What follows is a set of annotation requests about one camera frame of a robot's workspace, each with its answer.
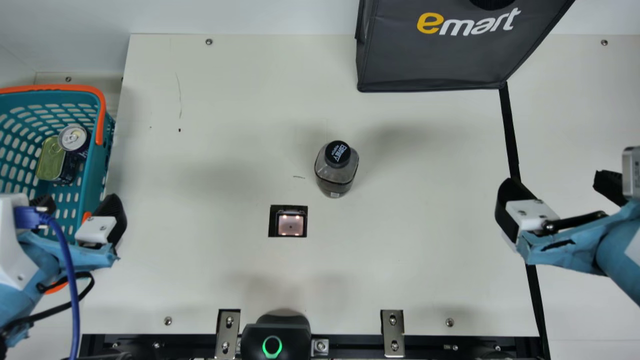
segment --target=bottle label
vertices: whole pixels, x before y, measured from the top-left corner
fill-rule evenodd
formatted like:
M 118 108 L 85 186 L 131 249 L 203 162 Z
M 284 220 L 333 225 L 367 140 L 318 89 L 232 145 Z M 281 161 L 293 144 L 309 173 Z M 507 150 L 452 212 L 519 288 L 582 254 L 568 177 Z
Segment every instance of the bottle label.
M 340 146 L 336 146 L 333 148 L 331 155 L 333 156 L 336 162 L 340 162 L 340 157 L 342 156 L 342 154 L 344 154 L 344 151 L 346 149 L 347 147 L 344 144 L 341 144 Z

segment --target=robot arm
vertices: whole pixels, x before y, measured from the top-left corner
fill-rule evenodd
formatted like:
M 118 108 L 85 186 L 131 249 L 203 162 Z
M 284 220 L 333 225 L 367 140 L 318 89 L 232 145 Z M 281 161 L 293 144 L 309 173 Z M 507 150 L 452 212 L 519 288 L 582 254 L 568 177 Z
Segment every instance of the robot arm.
M 47 227 L 38 220 L 49 218 L 45 213 L 55 210 L 51 198 L 49 205 L 37 206 L 21 193 L 0 194 L 0 342 L 6 347 L 24 339 L 35 320 L 70 307 L 30 316 L 50 285 L 68 275 L 60 243 L 38 233 Z M 67 239 L 74 273 L 87 277 L 89 271 L 111 267 L 118 259 L 115 245 L 126 227 L 120 199 L 107 196 L 75 236 Z
M 529 265 L 554 265 L 610 277 L 640 305 L 640 147 L 625 149 L 622 174 L 597 172 L 594 188 L 622 206 L 560 219 L 522 183 L 506 179 L 495 219 Z

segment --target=emart logo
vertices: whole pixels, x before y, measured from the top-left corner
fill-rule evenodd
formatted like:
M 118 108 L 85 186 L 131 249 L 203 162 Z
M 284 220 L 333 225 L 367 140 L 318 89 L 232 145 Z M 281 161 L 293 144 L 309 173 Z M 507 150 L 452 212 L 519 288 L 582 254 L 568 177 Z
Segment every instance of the emart logo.
M 435 34 L 439 35 L 451 35 L 456 36 L 462 27 L 464 30 L 462 35 L 467 36 L 471 35 L 479 35 L 482 33 L 486 33 L 487 31 L 496 31 L 501 26 L 504 31 L 509 31 L 513 29 L 513 18 L 516 15 L 520 14 L 520 10 L 518 8 L 514 8 L 510 13 L 505 13 L 496 19 L 495 17 L 488 17 L 486 19 L 478 20 L 475 22 L 473 20 L 456 20 L 449 19 L 445 20 L 442 15 L 439 13 L 423 13 L 418 19 L 418 31 L 425 34 Z

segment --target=basket handle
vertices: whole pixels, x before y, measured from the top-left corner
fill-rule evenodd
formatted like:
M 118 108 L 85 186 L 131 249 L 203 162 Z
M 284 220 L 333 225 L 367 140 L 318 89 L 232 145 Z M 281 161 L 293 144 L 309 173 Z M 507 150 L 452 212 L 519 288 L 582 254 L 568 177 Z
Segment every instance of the basket handle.
M 11 88 L 0 88 L 0 94 L 12 94 L 16 92 L 29 92 L 29 91 L 42 91 L 42 90 L 63 90 L 63 91 L 78 91 L 88 92 L 98 97 L 100 106 L 98 109 L 98 124 L 95 126 L 95 144 L 102 146 L 102 132 L 104 130 L 104 117 L 107 113 L 107 102 L 104 99 L 104 94 L 88 85 L 71 85 L 71 84 L 51 84 L 51 85 L 27 85 L 27 86 L 14 86 Z

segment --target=black bottle cap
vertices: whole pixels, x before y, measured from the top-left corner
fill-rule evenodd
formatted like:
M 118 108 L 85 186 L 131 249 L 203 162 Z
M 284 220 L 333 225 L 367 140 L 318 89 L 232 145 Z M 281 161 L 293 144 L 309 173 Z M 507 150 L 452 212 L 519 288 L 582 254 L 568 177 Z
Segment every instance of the black bottle cap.
M 346 142 L 336 140 L 327 144 L 324 150 L 324 160 L 333 168 L 345 167 L 351 158 L 351 148 Z

